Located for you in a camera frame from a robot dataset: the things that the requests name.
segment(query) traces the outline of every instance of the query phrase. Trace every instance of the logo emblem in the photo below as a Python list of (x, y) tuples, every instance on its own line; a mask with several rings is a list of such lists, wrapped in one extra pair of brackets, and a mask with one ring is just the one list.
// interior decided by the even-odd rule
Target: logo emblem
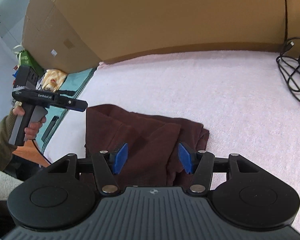
[(151, 194), (155, 195), (155, 194), (159, 193), (159, 190), (157, 190), (157, 189), (154, 188), (154, 189), (151, 189), (149, 192)]
[(42, 95), (42, 94), (38, 94), (39, 98), (47, 98), (47, 99), (52, 99), (52, 96), (47, 96), (47, 95)]

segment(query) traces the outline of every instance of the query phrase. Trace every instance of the person's arm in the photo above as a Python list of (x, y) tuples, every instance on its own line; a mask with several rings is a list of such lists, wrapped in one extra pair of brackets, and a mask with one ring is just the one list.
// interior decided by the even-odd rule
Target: person's arm
[[(12, 152), (17, 149), (16, 146), (9, 144), (12, 129), (16, 121), (17, 115), (24, 115), (25, 111), (21, 106), (17, 106), (10, 111), (9, 115), (0, 122), (0, 171), (3, 171), (12, 159)], [(34, 122), (25, 128), (25, 138), (35, 139), (42, 123), (46, 121), (43, 117), (40, 122)]]
[(0, 122), (0, 171), (3, 171), (12, 159), (12, 152), (16, 146), (9, 144), (14, 123), (17, 116), (10, 111), (10, 114)]

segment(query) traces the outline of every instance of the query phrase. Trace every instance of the black cable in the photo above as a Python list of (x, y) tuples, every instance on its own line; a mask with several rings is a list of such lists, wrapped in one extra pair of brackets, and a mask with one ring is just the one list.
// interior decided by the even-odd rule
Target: black cable
[[(283, 79), (285, 80), (290, 93), (293, 95), (293, 97), (298, 102), (300, 102), (300, 98), (297, 97), (297, 95), (296, 95), (296, 93), (300, 93), (300, 87), (293, 79), (293, 75), (295, 73), (298, 73), (300, 75), (300, 71), (298, 70), (300, 68), (300, 66), (298, 65), (297, 67), (294, 67), (284, 60), (284, 59), (288, 58), (288, 59), (292, 59), (294, 61), (298, 61), (294, 57), (284, 55), (286, 52), (288, 52), (293, 47), (294, 43), (292, 40), (300, 40), (300, 37), (291, 37), (284, 42), (282, 51), (281, 51), (280, 55), (277, 57), (276, 62), (277, 62), (279, 71), (280, 71)], [(293, 72), (291, 74), (289, 74), (288, 71), (281, 65), (281, 61), (284, 62), (288, 67), (293, 69)], [(290, 86), (290, 82), (292, 82), (297, 89), (292, 88)]]
[[(287, 49), (287, 50), (284, 51), (284, 49), (285, 49), (285, 47), (283, 47), (283, 52), (281, 52), (281, 53), (280, 53), (280, 56), (277, 57), (276, 62), (277, 62), (277, 64), (278, 64), (279, 71), (280, 71), (280, 73), (281, 73), (283, 79), (285, 80), (285, 82), (286, 82), (286, 84), (287, 84), (287, 87), (288, 87), (290, 93), (291, 93), (291, 94), (293, 95), (293, 97), (300, 103), (300, 99), (299, 99), (299, 98), (297, 97), (297, 95), (295, 94), (295, 93), (300, 93), (300, 87), (299, 87), (298, 84), (294, 81), (294, 79), (293, 79), (293, 77), (292, 77), (295, 73), (299, 73), (299, 74), (300, 74), (300, 72), (298, 71), (299, 66), (298, 66), (298, 67), (293, 67), (293, 66), (291, 66), (290, 64), (288, 64), (286, 61), (284, 61), (284, 60), (282, 59), (282, 58), (284, 58), (284, 57), (292, 58), (292, 57), (289, 57), (289, 56), (284, 56), (284, 54), (289, 50), (289, 49)], [(293, 71), (291, 74), (289, 74), (288, 71), (281, 65), (281, 63), (280, 63), (281, 60), (282, 60), (287, 66), (289, 66), (289, 67), (291, 67), (292, 69), (294, 69), (294, 71)], [(290, 86), (290, 81), (293, 82), (293, 84), (296, 86), (297, 90), (295, 90), (294, 88), (292, 88), (292, 87)]]
[(38, 153), (40, 153), (40, 155), (49, 163), (49, 164), (52, 164), (44, 155), (43, 155), (43, 153), (39, 150), (39, 148), (36, 146), (36, 144), (35, 144), (35, 142), (34, 142), (35, 140), (32, 140), (32, 143), (33, 143), (33, 145), (34, 145), (34, 147), (37, 149), (37, 151), (38, 151)]

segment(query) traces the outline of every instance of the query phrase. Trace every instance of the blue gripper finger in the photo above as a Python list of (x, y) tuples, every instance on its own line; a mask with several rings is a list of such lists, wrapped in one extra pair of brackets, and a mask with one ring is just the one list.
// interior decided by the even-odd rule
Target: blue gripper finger
[(183, 146), (182, 143), (179, 143), (178, 155), (179, 155), (179, 160), (182, 163), (182, 166), (185, 169), (186, 173), (188, 174), (193, 173), (193, 164), (191, 161), (191, 155), (186, 150), (186, 148)]
[(128, 158), (128, 144), (125, 143), (115, 156), (112, 174), (119, 174)]

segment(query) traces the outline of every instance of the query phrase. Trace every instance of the human hand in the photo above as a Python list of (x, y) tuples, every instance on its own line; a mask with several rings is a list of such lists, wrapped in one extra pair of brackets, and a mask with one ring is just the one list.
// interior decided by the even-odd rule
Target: human hand
[[(20, 115), (23, 116), (25, 114), (25, 111), (21, 106), (17, 106), (12, 110), (12, 113), (14, 115)], [(42, 119), (39, 122), (33, 122), (30, 123), (27, 128), (25, 128), (25, 139), (34, 140), (39, 132), (39, 129), (42, 127), (42, 124), (47, 121), (46, 117), (42, 117)]]

